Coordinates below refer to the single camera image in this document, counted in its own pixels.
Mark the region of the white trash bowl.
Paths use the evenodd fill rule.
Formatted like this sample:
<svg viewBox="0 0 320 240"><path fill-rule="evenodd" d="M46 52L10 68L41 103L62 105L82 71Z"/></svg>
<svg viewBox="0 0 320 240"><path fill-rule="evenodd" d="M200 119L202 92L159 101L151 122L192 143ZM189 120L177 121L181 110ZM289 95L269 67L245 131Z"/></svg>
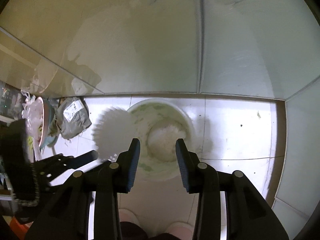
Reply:
<svg viewBox="0 0 320 240"><path fill-rule="evenodd" d="M166 181L180 174L176 141L194 146L194 126L178 106L163 99L146 99L128 109L140 140L138 176L145 181Z"/></svg>

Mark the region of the pink bin with bag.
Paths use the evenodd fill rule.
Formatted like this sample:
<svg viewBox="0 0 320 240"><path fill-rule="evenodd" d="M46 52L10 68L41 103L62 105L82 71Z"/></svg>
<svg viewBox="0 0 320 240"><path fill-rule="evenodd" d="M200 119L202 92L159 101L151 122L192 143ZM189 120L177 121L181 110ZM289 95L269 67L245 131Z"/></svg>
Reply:
<svg viewBox="0 0 320 240"><path fill-rule="evenodd" d="M41 160L42 150L55 141L56 133L53 131L55 109L47 99L36 97L24 90L21 90L21 94L25 96L22 118L27 129L27 155L33 163Z"/></svg>

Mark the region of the grey package on floor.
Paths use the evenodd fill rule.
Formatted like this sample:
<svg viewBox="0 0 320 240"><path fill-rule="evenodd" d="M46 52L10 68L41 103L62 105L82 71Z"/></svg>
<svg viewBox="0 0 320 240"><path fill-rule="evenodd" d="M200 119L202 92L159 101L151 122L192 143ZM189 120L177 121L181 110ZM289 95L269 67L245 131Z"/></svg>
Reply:
<svg viewBox="0 0 320 240"><path fill-rule="evenodd" d="M56 110L56 124L63 139L72 139L92 124L84 101L79 97L65 98Z"/></svg>

